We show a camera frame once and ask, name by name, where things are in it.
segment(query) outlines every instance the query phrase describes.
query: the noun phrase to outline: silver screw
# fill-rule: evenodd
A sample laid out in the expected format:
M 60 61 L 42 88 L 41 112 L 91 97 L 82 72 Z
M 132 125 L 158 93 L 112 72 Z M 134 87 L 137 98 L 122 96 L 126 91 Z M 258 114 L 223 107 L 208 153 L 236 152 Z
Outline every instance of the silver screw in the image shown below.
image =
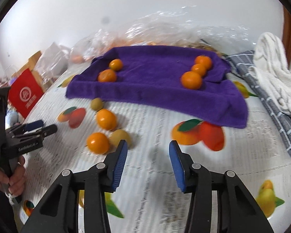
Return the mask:
M 104 169 L 106 167 L 105 163 L 98 163 L 96 165 L 97 169 Z
M 70 174 L 70 171 L 69 170 L 63 170 L 62 172 L 61 172 L 61 175 L 62 176 L 68 176 Z
M 233 171 L 227 171 L 226 175 L 229 177 L 234 177 L 235 173 Z
M 194 169 L 200 169 L 202 166 L 201 166 L 199 163 L 193 163 L 193 164 L 192 164 L 192 167 L 193 167 Z

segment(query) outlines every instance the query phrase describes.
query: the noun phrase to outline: purple cloth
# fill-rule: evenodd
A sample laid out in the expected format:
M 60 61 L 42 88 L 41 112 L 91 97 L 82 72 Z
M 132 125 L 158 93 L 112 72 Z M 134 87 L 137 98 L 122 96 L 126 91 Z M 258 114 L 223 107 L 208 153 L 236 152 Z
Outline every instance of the purple cloth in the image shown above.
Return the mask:
M 196 56 L 206 55 L 213 67 L 199 90 L 185 89 L 180 82 L 190 71 Z M 124 66 L 116 82 L 98 82 L 98 74 L 114 59 Z M 93 60 L 82 74 L 73 78 L 67 98 L 100 97 L 105 101 L 140 103 L 190 114 L 207 122 L 245 128 L 248 109 L 235 85 L 226 79 L 228 63 L 216 53 L 175 46 L 116 47 Z

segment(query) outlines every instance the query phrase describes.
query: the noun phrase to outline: gray plaid cloth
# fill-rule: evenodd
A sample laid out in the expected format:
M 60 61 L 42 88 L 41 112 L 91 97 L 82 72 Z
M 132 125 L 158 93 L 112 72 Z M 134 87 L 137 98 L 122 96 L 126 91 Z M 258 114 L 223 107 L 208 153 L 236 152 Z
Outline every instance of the gray plaid cloth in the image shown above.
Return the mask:
M 269 97 L 267 92 L 257 84 L 256 80 L 248 71 L 249 66 L 253 66 L 254 51 L 245 51 L 226 57 L 232 69 L 232 73 L 244 79 L 252 88 L 254 93 L 260 98 L 263 106 L 271 116 L 275 126 L 277 127 L 287 152 L 291 156 L 291 118 L 283 114 Z

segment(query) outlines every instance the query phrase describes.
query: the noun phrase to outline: white cloth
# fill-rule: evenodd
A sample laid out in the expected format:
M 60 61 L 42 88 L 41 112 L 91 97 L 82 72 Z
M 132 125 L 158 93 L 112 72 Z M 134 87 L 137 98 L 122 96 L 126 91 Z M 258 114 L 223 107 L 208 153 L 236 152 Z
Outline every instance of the white cloth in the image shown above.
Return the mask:
M 255 67 L 249 68 L 251 75 L 280 111 L 291 117 L 291 69 L 288 69 L 282 41 L 272 33 L 263 33 L 256 45 L 253 62 Z

